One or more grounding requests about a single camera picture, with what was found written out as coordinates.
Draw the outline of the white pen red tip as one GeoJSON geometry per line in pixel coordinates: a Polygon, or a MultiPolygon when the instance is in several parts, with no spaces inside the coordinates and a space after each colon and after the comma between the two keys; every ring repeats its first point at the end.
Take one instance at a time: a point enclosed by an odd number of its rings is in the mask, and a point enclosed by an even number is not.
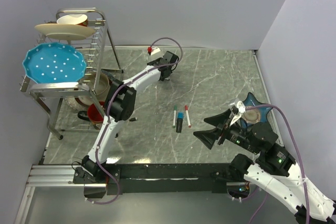
{"type": "Polygon", "coordinates": [[[186,116],[186,120],[187,120],[187,125],[189,128],[191,128],[191,120],[190,120],[190,115],[189,115],[189,112],[188,112],[188,109],[185,110],[185,116],[186,116]]]}

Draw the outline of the black marker blue tip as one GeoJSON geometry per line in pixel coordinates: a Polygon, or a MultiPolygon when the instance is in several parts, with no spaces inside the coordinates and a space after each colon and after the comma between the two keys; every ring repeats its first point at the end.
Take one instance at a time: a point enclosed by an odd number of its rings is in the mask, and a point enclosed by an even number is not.
{"type": "Polygon", "coordinates": [[[177,118],[176,119],[176,133],[181,133],[182,132],[182,126],[183,126],[183,119],[182,118],[177,118]]]}

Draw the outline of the blue marker cap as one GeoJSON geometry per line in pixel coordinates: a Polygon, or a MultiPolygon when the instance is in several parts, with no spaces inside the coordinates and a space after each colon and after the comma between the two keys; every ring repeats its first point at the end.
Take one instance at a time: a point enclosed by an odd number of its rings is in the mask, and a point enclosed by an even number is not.
{"type": "Polygon", "coordinates": [[[177,115],[177,118],[178,119],[183,119],[184,117],[184,113],[183,112],[179,112],[178,115],[177,115]]]}

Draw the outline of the white pen green tip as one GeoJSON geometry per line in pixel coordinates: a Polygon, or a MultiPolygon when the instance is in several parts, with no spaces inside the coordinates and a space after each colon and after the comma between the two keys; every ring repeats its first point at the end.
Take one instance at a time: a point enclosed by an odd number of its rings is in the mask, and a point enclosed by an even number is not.
{"type": "Polygon", "coordinates": [[[173,128],[176,128],[176,115],[177,111],[176,109],[173,110],[173,128]]]}

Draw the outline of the small black pen cap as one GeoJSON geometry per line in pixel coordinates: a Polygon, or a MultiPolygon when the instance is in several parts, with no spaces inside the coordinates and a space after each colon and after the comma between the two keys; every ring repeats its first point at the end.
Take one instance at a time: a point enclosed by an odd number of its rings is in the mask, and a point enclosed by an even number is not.
{"type": "Polygon", "coordinates": [[[133,118],[129,119],[130,122],[134,122],[134,121],[137,121],[137,120],[138,120],[138,118],[136,118],[136,117],[133,117],[133,118]]]}

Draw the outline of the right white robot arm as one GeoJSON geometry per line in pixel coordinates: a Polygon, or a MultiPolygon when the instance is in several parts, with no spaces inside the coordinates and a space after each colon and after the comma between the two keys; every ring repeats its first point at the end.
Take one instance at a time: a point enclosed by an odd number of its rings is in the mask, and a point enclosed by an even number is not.
{"type": "Polygon", "coordinates": [[[267,120],[243,125],[235,122],[234,114],[227,110],[204,121],[214,128],[193,134],[208,149],[230,141],[258,155],[253,161],[237,154],[229,165],[233,180],[252,182],[272,195],[290,210],[297,223],[334,222],[335,201],[303,175],[298,161],[277,143],[278,135],[267,120]]]}

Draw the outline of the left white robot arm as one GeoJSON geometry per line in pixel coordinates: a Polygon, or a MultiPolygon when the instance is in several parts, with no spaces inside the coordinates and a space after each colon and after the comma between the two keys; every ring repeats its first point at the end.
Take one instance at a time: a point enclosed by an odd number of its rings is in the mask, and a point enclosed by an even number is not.
{"type": "Polygon", "coordinates": [[[173,72],[180,57],[167,51],[149,63],[136,75],[124,80],[116,80],[104,103],[105,115],[96,141],[89,153],[82,159],[81,166],[85,176],[93,183],[100,182],[104,177],[103,164],[107,161],[112,140],[117,137],[124,123],[131,117],[135,108],[138,92],[151,84],[164,81],[173,72]]]}

